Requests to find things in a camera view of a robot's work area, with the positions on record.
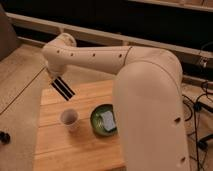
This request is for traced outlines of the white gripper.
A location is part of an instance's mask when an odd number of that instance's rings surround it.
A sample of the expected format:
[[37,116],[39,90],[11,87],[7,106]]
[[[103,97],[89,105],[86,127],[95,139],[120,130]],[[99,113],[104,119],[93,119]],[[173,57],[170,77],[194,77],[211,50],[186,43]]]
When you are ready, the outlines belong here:
[[54,71],[51,68],[47,67],[46,71],[48,73],[48,76],[54,80],[55,82],[52,82],[51,85],[59,92],[59,94],[67,101],[72,98],[75,93],[74,91],[63,81],[63,79],[60,77],[62,73],[60,71]]

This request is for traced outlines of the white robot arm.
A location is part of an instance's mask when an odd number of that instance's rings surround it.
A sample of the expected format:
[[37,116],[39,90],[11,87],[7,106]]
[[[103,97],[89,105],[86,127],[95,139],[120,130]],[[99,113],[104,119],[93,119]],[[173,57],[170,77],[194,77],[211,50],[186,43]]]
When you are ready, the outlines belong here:
[[78,47],[62,33],[42,48],[47,71],[68,97],[60,76],[68,65],[116,76],[113,109],[127,171],[190,171],[182,103],[182,67],[170,51],[143,46]]

